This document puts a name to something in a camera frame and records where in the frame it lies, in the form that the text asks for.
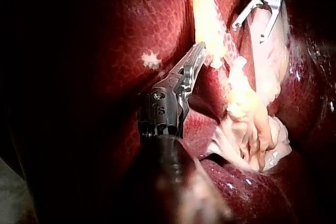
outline white burn mark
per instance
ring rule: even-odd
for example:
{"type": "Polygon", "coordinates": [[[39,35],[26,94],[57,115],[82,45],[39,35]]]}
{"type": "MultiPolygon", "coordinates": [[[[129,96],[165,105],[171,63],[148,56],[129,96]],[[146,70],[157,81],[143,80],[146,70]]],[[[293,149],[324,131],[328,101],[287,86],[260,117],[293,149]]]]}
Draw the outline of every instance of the white burn mark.
{"type": "Polygon", "coordinates": [[[162,60],[158,59],[159,53],[154,53],[152,50],[149,50],[148,53],[143,53],[141,59],[143,61],[144,67],[149,67],[153,70],[158,70],[162,60]]]}
{"type": "Polygon", "coordinates": [[[161,79],[164,77],[164,75],[165,75],[165,72],[164,72],[164,71],[159,72],[159,77],[160,77],[161,79]]]}

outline cauterized spot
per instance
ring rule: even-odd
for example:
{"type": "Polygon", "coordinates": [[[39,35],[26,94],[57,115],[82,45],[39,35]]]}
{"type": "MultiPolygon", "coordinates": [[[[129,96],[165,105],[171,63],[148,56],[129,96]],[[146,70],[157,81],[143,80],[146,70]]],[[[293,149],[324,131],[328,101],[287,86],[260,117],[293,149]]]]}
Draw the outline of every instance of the cauterized spot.
{"type": "Polygon", "coordinates": [[[152,50],[149,50],[147,53],[143,53],[141,59],[143,61],[144,67],[149,67],[153,70],[158,70],[162,60],[158,59],[159,53],[154,53],[152,50]]]}

